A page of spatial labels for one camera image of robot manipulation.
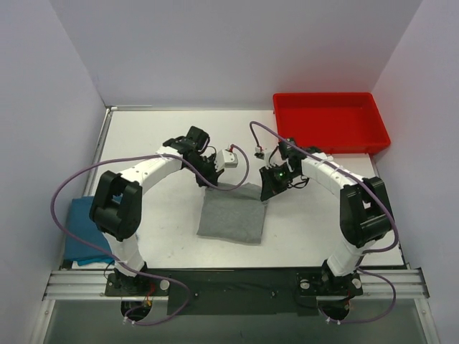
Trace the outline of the grey t shirt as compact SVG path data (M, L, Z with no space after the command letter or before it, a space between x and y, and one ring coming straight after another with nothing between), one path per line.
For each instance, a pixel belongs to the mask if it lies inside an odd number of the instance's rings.
M197 235L237 244L261 244L267 205L260 196L261 187L253 183L234 191L208 188Z

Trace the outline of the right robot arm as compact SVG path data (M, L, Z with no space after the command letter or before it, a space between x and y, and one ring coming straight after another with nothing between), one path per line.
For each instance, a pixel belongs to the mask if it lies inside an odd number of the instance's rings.
M316 147L298 151L295 141L280 141L275 151L282 163L265 163L260 172L260 200L267 201L289 188L293 181L304 178L315 181L339 200L341 241L323 262L320 284L328 293L337 293L361 262L365 252L393 230L392 210L384 182L378 177L365 178L333 161Z

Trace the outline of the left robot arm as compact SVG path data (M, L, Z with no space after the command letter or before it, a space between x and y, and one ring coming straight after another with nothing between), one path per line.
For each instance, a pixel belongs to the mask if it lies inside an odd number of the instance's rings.
M206 157L209 135L190 127L185 136L170 138L148 158L119 173L106 171L99 179L89 217L107 240L115 260L115 273L131 295L140 295L148 284L146 263L139 252L136 231L141 224L143 195L165 177L183 168L195 168L199 186L218 184L224 169L237 164L230 150Z

